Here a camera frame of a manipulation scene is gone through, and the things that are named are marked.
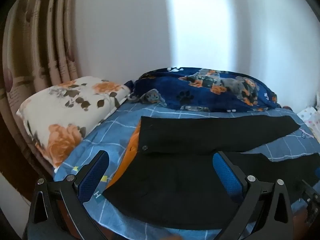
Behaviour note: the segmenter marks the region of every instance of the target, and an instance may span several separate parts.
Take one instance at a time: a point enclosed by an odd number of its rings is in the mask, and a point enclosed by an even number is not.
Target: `wall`
[[[22,237],[28,222],[30,202],[19,194],[18,191],[0,173],[0,207],[8,222]]]
[[[249,74],[298,112],[320,78],[320,23],[305,0],[75,0],[83,75],[117,82],[162,67]]]

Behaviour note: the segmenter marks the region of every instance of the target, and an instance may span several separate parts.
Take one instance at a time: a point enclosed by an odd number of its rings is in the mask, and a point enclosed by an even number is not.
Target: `bed sheet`
[[[301,127],[299,130],[276,141],[262,145],[247,153],[263,153],[271,161],[282,161],[284,159],[298,158],[302,155],[310,155],[320,152],[320,144],[312,135],[306,124],[292,111],[287,109],[274,109],[265,112],[247,113],[207,113],[172,110],[158,105],[145,105],[141,103],[125,103],[111,115],[105,122],[97,126],[63,162],[54,176],[55,181],[63,180],[68,174],[76,174],[83,165],[88,164],[99,150],[109,153],[110,164],[101,179],[95,193],[90,201],[84,203],[84,207],[90,216],[100,225],[120,234],[128,239],[158,240],[171,234],[181,235],[186,240],[211,240],[220,230],[179,230],[171,228],[160,228],[148,223],[131,219],[122,215],[101,193],[115,174],[129,139],[136,128],[141,116],[161,118],[219,118],[239,117],[246,115],[269,115],[269,116],[291,116]],[[320,183],[315,186],[320,192]],[[304,201],[292,205],[293,211],[298,210]],[[248,225],[245,234],[252,230]]]

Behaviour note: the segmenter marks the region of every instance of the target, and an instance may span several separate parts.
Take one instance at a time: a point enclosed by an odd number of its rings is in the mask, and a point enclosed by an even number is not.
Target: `black garment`
[[[240,121],[237,120],[239,118],[232,118],[232,120],[237,123],[235,127],[238,127],[240,122],[244,122],[251,127],[253,125],[260,127],[260,130],[263,128],[264,141],[263,138],[259,138],[259,135],[253,133],[239,132],[236,137],[231,127],[229,127],[229,133],[223,133],[224,136],[220,136],[214,130],[209,131],[213,137],[211,139],[207,137],[205,140],[202,138],[206,131],[204,119],[182,120],[194,122],[194,125],[198,127],[195,129],[195,126],[189,126],[190,128],[186,130],[185,127],[188,125],[184,122],[181,122],[180,126],[174,125],[178,119],[142,118],[139,149],[144,150],[138,151],[122,177],[106,189],[103,195],[121,213],[154,225],[193,230],[224,227],[234,215],[238,204],[231,201],[215,173],[212,166],[213,154],[224,148],[229,150],[251,149],[269,142],[271,138],[275,138],[275,133],[285,135],[292,132],[285,128],[290,127],[290,117],[289,119],[287,117],[267,117],[264,119],[268,120],[266,122],[259,122],[258,120],[262,119],[256,117],[260,116],[241,117]],[[274,124],[274,118],[284,129]],[[212,123],[220,122],[219,119],[205,120],[213,121]],[[170,136],[164,138],[166,133],[163,129],[166,127],[170,127],[167,130]],[[215,127],[215,130],[227,130],[225,126],[223,129],[219,129],[217,125]],[[194,131],[193,138],[189,136],[192,130]],[[252,140],[246,144],[245,137],[251,137]],[[240,145],[239,148],[236,147],[235,141]],[[225,154],[246,175],[252,174],[259,180],[267,182],[275,182],[279,178],[284,180],[292,203],[299,198],[296,188],[298,181],[304,179],[310,185],[318,181],[314,175],[314,170],[320,166],[318,154],[277,163],[269,161],[262,154],[232,152],[225,152]]]

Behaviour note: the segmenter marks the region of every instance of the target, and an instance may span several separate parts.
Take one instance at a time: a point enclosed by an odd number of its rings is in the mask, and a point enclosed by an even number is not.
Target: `pillow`
[[[130,90],[91,76],[44,89],[17,111],[28,135],[57,168],[98,124],[126,100]]]

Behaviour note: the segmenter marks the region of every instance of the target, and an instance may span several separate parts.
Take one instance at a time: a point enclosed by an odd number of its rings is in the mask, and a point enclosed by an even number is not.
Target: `curtain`
[[[72,0],[17,0],[0,23],[0,113],[40,176],[53,174],[16,115],[21,103],[47,87],[78,78],[71,33]]]

